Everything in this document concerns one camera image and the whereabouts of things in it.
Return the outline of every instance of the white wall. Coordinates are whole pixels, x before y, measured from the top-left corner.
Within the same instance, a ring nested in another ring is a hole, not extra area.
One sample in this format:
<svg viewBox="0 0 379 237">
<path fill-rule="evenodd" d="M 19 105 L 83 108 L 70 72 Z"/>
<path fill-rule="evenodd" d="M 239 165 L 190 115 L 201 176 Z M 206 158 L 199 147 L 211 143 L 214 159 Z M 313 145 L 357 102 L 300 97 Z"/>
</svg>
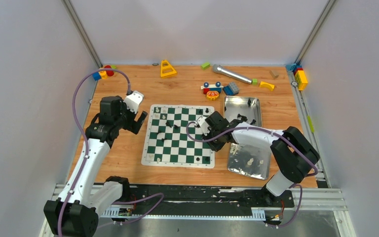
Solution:
<svg viewBox="0 0 379 237">
<path fill-rule="evenodd" d="M 327 0 L 72 0 L 103 63 L 286 64 Z"/>
<path fill-rule="evenodd" d="M 79 137 L 72 93 L 93 69 L 60 0 L 0 0 L 0 236 L 38 236 Z M 81 121 L 94 86 L 78 97 Z"/>
<path fill-rule="evenodd" d="M 379 236 L 379 1 L 338 1 L 303 67 L 329 178 L 357 235 Z"/>
</svg>

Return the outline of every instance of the metal tray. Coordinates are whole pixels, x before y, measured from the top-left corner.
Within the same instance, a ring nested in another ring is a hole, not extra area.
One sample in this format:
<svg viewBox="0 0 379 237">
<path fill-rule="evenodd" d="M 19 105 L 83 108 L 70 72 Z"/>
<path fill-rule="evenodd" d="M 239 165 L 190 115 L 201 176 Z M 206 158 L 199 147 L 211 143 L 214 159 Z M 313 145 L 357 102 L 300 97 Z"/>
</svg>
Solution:
<svg viewBox="0 0 379 237">
<path fill-rule="evenodd" d="M 225 118 L 228 121 L 237 119 L 238 114 L 246 116 L 252 125 L 262 126 L 261 105 L 258 98 L 226 96 Z M 269 174 L 271 152 L 251 145 L 231 144 L 227 161 L 227 169 L 231 172 L 265 180 Z"/>
</svg>

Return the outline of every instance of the wooden tabletop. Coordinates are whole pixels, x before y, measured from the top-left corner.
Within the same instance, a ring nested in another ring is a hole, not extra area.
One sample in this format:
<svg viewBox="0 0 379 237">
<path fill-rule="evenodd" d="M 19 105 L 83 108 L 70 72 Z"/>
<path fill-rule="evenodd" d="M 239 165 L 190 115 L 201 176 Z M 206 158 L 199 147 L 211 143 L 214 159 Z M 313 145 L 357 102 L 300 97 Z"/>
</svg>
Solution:
<svg viewBox="0 0 379 237">
<path fill-rule="evenodd" d="M 160 66 L 122 66 L 117 69 L 125 72 L 131 81 L 131 89 L 144 94 L 145 99 L 139 110 L 150 111 L 152 104 L 165 105 L 208 105 L 216 111 L 224 112 L 224 93 L 216 101 L 208 101 L 200 90 L 204 82 L 220 81 L 227 85 L 233 81 L 240 89 L 239 96 L 257 97 L 261 102 L 263 127 L 270 129 L 286 129 L 295 126 L 301 130 L 301 124 L 296 109 L 296 103 L 290 88 L 288 76 L 284 67 L 227 67 L 228 69 L 257 78 L 260 81 L 275 85 L 270 92 L 267 88 L 257 85 L 248 85 L 224 75 L 211 71 L 211 67 L 203 71 L 200 66 L 174 66 L 178 75 L 161 79 Z M 273 79 L 270 70 L 279 72 L 279 77 Z M 86 118 L 85 127 L 88 127 L 92 118 L 99 112 L 99 103 L 102 97 L 119 95 L 125 97 L 127 83 L 120 74 L 115 74 L 106 80 L 99 80 Z M 180 185 L 210 185 L 210 186 L 257 186 L 262 187 L 267 181 L 245 177 L 227 170 L 229 145 L 216 153 L 216 165 L 213 169 L 185 168 L 185 167 L 158 167 L 141 164 L 143 145 L 147 129 L 147 120 L 138 135 L 121 130 L 119 137 L 114 141 L 111 151 L 103 161 L 96 182 L 104 182 L 109 176 L 121 176 L 135 184 L 180 184 Z M 76 165 L 82 149 L 81 138 L 71 172 Z M 278 171 L 274 157 L 271 158 L 269 177 Z M 302 182 L 305 188 L 316 188 L 314 177 L 307 177 Z"/>
</svg>

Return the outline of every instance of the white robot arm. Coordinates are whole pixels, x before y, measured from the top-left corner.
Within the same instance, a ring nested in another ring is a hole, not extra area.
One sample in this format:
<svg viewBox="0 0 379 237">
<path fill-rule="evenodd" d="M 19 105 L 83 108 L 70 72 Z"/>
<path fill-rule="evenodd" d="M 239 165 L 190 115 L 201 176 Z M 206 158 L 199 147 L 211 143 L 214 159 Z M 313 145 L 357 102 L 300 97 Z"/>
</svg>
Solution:
<svg viewBox="0 0 379 237">
<path fill-rule="evenodd" d="M 238 119 L 228 122 L 218 112 L 209 117 L 199 117 L 195 126 L 201 128 L 203 140 L 213 151 L 217 152 L 225 143 L 232 142 L 269 150 L 274 154 L 280 170 L 265 185 L 269 201 L 295 183 L 300 183 L 310 172 L 310 163 L 316 164 L 320 159 L 317 151 L 295 127 L 271 130 Z M 295 146 L 304 157 L 290 151 L 287 142 Z"/>
<path fill-rule="evenodd" d="M 129 196 L 128 180 L 121 177 L 108 178 L 103 188 L 94 195 L 91 195 L 91 189 L 102 161 L 119 135 L 119 130 L 128 130 L 134 134 L 139 132 L 147 113 L 143 111 L 137 121 L 134 119 L 143 98 L 144 95 L 138 91 L 131 92 L 124 100 L 119 96 L 102 98 L 100 112 L 85 132 L 89 145 L 88 155 L 85 155 L 84 142 L 78 162 L 65 188 L 56 201 L 48 200 L 44 206 L 44 214 L 53 234 L 58 234 L 57 221 L 65 201 L 62 233 L 66 236 L 91 237 L 97 229 L 101 214 L 122 196 Z M 78 180 L 72 189 L 75 178 Z"/>
</svg>

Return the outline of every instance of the chessboard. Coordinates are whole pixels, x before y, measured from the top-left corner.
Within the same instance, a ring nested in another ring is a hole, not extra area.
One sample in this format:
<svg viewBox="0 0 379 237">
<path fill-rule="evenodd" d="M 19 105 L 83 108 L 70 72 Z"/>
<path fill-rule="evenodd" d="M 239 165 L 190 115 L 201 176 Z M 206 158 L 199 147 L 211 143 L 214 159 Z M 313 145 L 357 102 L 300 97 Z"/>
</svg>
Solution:
<svg viewBox="0 0 379 237">
<path fill-rule="evenodd" d="M 213 168 L 215 153 L 207 143 L 187 136 L 186 126 L 214 112 L 212 106 L 152 105 L 142 164 L 153 166 Z M 189 134 L 202 139 L 201 129 L 191 125 Z"/>
</svg>

